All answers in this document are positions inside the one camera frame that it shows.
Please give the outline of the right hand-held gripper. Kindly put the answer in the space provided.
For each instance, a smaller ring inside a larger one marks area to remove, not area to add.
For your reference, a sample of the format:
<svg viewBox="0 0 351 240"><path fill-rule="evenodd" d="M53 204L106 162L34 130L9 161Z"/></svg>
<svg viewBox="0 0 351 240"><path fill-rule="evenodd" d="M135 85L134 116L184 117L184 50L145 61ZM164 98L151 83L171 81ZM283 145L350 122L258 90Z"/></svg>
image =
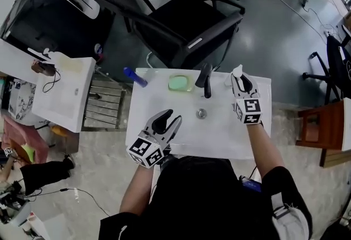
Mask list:
<svg viewBox="0 0 351 240"><path fill-rule="evenodd" d="M239 122L245 125L260 124L263 111L261 108L261 94L255 79L243 72L241 77L230 75L235 102L232 104L233 111Z"/></svg>

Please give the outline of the person's left forearm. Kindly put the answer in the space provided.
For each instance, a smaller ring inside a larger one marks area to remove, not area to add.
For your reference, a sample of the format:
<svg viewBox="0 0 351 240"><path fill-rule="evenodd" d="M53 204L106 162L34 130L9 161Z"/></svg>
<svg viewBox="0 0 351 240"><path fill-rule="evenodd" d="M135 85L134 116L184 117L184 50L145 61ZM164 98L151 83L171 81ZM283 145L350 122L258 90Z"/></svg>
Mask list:
<svg viewBox="0 0 351 240"><path fill-rule="evenodd" d="M149 204L153 179L153 168L138 166L122 198L119 213L140 216Z"/></svg>

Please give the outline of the person's right forearm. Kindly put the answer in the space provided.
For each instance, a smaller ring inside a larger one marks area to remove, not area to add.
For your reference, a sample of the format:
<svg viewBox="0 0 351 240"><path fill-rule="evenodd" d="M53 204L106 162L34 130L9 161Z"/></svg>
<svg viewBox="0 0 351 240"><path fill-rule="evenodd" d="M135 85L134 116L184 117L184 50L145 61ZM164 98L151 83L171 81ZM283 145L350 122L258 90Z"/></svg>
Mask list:
<svg viewBox="0 0 351 240"><path fill-rule="evenodd" d="M282 166L282 156L261 124L246 125L254 160L263 178L272 169Z"/></svg>

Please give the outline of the grey shoulder bag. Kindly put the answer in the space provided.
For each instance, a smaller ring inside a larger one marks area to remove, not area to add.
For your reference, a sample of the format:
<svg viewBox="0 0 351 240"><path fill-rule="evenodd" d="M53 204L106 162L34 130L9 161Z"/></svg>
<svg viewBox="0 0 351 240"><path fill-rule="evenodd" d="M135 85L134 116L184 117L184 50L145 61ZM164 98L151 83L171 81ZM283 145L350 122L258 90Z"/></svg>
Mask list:
<svg viewBox="0 0 351 240"><path fill-rule="evenodd" d="M280 240L309 240L308 222L301 210L283 203L282 194L271 196L272 222Z"/></svg>

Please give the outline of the clear yellow pump bottle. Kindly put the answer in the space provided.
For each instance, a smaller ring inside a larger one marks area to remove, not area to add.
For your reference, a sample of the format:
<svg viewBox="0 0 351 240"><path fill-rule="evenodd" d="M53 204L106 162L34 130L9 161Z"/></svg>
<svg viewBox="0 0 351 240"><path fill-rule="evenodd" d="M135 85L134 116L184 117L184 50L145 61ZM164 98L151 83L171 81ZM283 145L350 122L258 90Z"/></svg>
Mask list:
<svg viewBox="0 0 351 240"><path fill-rule="evenodd" d="M80 73L83 68L82 58L70 58L61 52L50 51L46 48L43 51L43 55L48 59L48 61L55 65L56 68L65 71L71 71Z"/></svg>

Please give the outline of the dark grey faucet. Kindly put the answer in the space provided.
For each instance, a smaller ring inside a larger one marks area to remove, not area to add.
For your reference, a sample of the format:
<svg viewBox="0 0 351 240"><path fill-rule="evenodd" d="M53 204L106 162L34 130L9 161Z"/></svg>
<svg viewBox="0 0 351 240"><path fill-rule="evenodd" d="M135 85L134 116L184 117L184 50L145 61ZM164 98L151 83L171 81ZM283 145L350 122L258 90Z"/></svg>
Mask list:
<svg viewBox="0 0 351 240"><path fill-rule="evenodd" d="M195 81L195 86L198 88L203 88L204 97L206 99L211 98L211 84L210 78L212 73L212 64L204 63L201 67L200 74Z"/></svg>

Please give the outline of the green soap bar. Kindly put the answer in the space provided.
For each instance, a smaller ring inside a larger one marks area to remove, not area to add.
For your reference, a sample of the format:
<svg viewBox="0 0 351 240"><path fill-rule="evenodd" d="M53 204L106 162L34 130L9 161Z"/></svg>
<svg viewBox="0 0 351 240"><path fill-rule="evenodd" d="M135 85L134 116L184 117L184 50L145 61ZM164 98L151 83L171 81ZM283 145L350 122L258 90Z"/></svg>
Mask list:
<svg viewBox="0 0 351 240"><path fill-rule="evenodd" d="M187 91L189 80L186 76L176 75L169 78L168 89L171 91Z"/></svg>

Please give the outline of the white sink basin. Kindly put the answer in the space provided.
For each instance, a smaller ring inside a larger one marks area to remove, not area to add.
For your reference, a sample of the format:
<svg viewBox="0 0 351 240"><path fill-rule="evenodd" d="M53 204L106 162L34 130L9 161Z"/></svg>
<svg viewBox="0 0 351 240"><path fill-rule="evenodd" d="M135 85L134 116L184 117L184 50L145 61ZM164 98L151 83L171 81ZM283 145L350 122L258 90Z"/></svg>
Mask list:
<svg viewBox="0 0 351 240"><path fill-rule="evenodd" d="M235 102L232 88L226 87L225 72L211 73L211 98L204 97L203 88L195 86L200 71L182 69L137 68L136 73L148 85L133 86L129 110L126 145L131 143L146 122L157 113L172 109L171 123L182 116L179 131L169 143L171 154L223 159L252 159L247 128L239 122L233 111ZM168 89L171 75L182 74L193 78L191 92L173 92ZM198 119L196 111L205 109L207 117Z"/></svg>
<svg viewBox="0 0 351 240"><path fill-rule="evenodd" d="M80 73L55 67L55 76L48 77L31 70L35 60L50 63L0 40L0 72L36 85L32 106L32 113L37 116L34 125L47 120L71 132L81 132L96 61L91 57L82 58L83 68Z"/></svg>
<svg viewBox="0 0 351 240"><path fill-rule="evenodd" d="M342 151L351 150L351 99L343 99L344 124Z"/></svg>

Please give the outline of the metal step rack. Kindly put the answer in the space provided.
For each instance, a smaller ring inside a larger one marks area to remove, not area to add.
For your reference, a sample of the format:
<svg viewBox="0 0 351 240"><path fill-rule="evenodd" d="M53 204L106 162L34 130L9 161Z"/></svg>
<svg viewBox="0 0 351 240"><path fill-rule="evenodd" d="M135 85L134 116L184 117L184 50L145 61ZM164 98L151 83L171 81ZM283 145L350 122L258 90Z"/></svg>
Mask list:
<svg viewBox="0 0 351 240"><path fill-rule="evenodd" d="M132 86L96 66L88 89L82 131L125 132Z"/></svg>

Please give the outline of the person's black shirt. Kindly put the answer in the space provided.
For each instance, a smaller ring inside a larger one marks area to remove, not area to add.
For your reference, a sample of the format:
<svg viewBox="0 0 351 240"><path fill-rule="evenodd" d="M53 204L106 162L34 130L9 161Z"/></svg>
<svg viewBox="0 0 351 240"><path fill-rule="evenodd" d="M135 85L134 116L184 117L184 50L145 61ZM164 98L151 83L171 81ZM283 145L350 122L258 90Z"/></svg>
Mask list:
<svg viewBox="0 0 351 240"><path fill-rule="evenodd" d="M150 204L138 216L119 213L100 222L98 240L280 240L271 196L312 216L290 172L282 166L245 188L226 159L184 157L162 171Z"/></svg>

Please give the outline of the black mesh office chair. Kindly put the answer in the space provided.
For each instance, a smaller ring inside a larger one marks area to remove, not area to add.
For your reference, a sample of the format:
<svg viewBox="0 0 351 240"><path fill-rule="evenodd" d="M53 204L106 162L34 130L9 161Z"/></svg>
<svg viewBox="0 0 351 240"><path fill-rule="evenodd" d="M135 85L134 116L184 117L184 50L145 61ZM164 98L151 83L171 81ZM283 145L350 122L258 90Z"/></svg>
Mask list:
<svg viewBox="0 0 351 240"><path fill-rule="evenodd" d="M152 54L171 69L193 69L224 42L231 44L245 8L230 0L219 1L237 10L224 15L208 0L170 0L145 14L137 0L95 0L131 20L132 31Z"/></svg>

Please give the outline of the blue battery pack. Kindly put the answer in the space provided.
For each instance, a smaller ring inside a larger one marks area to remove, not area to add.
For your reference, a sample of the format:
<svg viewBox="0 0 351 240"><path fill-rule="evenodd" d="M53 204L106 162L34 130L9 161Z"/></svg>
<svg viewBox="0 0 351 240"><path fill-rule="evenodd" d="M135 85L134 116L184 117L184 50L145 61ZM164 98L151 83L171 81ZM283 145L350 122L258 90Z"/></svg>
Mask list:
<svg viewBox="0 0 351 240"><path fill-rule="evenodd" d="M261 183L245 176L240 176L241 184L248 190L261 192Z"/></svg>

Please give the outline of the brown pouch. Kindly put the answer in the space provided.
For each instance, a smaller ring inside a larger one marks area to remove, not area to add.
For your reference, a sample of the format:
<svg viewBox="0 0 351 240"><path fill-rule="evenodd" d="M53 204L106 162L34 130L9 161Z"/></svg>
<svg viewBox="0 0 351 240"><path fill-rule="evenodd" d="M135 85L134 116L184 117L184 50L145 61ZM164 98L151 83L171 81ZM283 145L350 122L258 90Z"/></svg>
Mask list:
<svg viewBox="0 0 351 240"><path fill-rule="evenodd" d="M55 76L56 68L54 64L44 63L35 60L31 65L31 70L38 74L43 74L48 77Z"/></svg>

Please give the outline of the marble pattern box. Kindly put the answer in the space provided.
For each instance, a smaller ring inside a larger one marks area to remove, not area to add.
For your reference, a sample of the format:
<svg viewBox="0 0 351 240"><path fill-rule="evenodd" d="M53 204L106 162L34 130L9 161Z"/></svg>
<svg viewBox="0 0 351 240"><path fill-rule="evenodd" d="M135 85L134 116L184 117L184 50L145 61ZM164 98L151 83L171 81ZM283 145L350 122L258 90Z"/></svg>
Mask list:
<svg viewBox="0 0 351 240"><path fill-rule="evenodd" d="M37 116L32 113L35 89L35 84L20 79L10 83L8 111L16 122L32 126L37 121Z"/></svg>

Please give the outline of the dark grey bin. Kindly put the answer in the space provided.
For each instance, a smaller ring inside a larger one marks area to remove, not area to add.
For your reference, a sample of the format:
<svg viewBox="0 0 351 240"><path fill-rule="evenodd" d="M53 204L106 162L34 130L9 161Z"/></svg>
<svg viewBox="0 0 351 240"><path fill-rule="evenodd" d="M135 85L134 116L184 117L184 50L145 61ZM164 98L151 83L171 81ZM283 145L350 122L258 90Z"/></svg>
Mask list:
<svg viewBox="0 0 351 240"><path fill-rule="evenodd" d="M16 0L0 28L0 38L27 52L49 48L70 58L102 55L94 45L103 47L114 20L113 13L95 0Z"/></svg>

